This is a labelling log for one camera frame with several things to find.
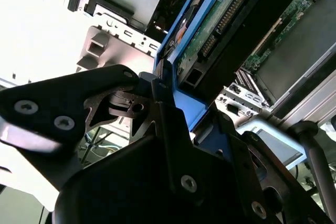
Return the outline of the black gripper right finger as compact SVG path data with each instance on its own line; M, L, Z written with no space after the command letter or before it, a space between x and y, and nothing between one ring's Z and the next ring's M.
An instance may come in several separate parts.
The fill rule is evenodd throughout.
M228 159L248 223L330 222L257 134L239 134L232 119L218 109L215 119L218 131L227 136Z

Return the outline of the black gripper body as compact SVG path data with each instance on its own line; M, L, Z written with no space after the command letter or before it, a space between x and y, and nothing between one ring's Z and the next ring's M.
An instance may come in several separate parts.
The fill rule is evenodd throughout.
M227 134L200 146L143 139L89 166L61 191L53 223L250 223Z

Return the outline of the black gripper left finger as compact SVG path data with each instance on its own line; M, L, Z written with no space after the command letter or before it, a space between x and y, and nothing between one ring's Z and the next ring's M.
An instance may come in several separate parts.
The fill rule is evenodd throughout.
M2 165L21 171L34 195L58 194L80 171L75 149L94 127L131 118L131 140L153 137L174 157L188 138L174 95L171 65L155 74L113 65L29 83L1 92Z

